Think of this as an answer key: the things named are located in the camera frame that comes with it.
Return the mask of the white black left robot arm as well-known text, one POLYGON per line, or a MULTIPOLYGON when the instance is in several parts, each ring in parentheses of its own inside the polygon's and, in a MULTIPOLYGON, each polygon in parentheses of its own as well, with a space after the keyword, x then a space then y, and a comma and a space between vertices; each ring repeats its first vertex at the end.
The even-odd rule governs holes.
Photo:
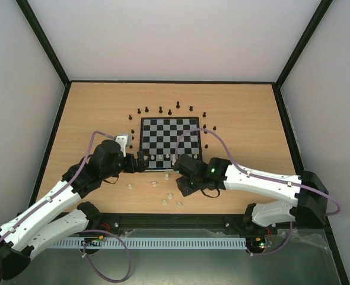
POLYGON ((120 173, 143 172, 149 154, 127 153, 122 137, 104 140, 71 166, 56 185, 16 218, 0 226, 0 277, 10 280, 22 273, 31 260, 56 241, 96 227, 99 210, 81 202, 120 173))

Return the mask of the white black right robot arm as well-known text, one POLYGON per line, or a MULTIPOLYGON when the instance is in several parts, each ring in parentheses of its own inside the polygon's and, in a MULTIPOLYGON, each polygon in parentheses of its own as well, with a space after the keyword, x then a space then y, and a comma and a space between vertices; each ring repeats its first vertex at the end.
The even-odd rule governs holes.
POLYGON ((246 191, 272 198, 267 204, 254 202, 247 206, 242 223, 252 233, 278 223, 296 222, 312 229, 326 224, 329 193, 313 172, 277 175, 216 157, 205 163, 187 154, 174 162, 173 169, 180 174, 176 183, 184 197, 208 189, 246 191))

